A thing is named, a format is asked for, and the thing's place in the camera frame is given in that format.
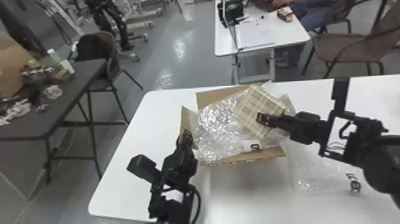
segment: box flap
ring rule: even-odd
[[[250,85],[243,85],[243,86],[235,86],[235,87],[229,87],[229,88],[223,88],[223,89],[216,89],[216,90],[211,90],[211,91],[206,91],[206,92],[198,92],[198,93],[196,93],[197,106],[198,106],[199,110],[203,109],[204,107],[206,107],[218,100],[229,97],[230,95],[235,94],[237,92],[243,91],[243,90],[249,88],[249,86]]]
[[[240,162],[251,162],[256,160],[266,160],[276,157],[285,157],[286,154],[281,147],[273,147],[264,150],[253,151],[249,153],[242,153],[234,155],[222,160],[215,161],[213,163],[202,163],[201,166],[213,166],[226,163],[240,163]]]
[[[183,134],[185,129],[192,131],[192,128],[190,126],[190,118],[189,115],[190,113],[194,113],[187,109],[186,107],[182,107],[181,113],[180,113],[180,134]]]

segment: cardboard box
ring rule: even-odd
[[[6,32],[0,32],[0,97],[11,97],[24,86],[19,70],[33,57]]]
[[[232,94],[237,92],[243,91],[248,88],[249,85],[243,86],[235,86],[231,88],[224,88],[224,89],[217,89],[212,91],[206,92],[198,92],[196,94],[197,97],[197,105],[198,109],[201,110],[204,107],[221,100],[223,98],[229,97]],[[181,114],[181,125],[180,125],[180,133],[182,134],[185,129],[192,131],[189,121],[189,115],[193,113],[186,107],[182,107],[182,114]],[[232,157],[224,158],[222,160],[216,161],[215,163],[211,164],[201,164],[206,166],[218,165],[218,164],[226,164],[226,163],[239,163],[239,162],[250,162],[256,160],[266,160],[276,157],[284,157],[286,154],[283,152],[281,147],[273,147],[267,149],[261,149],[258,151],[253,151],[249,153],[242,153],[239,155],[235,155]]]

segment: checkered board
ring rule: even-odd
[[[258,113],[275,116],[282,114],[295,115],[295,110],[287,96],[276,98],[263,91],[259,86],[250,86],[235,113],[241,125],[247,127],[260,139],[263,139],[271,131],[271,128],[256,121]]]

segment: white label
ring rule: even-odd
[[[246,153],[261,149],[260,141],[257,139],[242,140],[242,145],[243,145],[243,151]]]

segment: bubble wrap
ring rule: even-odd
[[[258,139],[246,127],[241,126],[235,111],[248,90],[229,96],[210,104],[190,115],[193,140],[199,150],[199,159],[212,163],[222,158],[244,152],[243,140],[260,141],[261,148],[270,148],[279,144],[286,133],[280,129],[271,131],[264,139]]]
[[[319,145],[315,145],[315,150],[310,150],[300,143],[287,140],[282,141],[280,146],[289,159],[289,174],[294,189],[301,194],[321,194],[350,189],[350,181],[346,174],[351,173],[358,179],[363,177],[361,169],[357,167],[320,157]]]

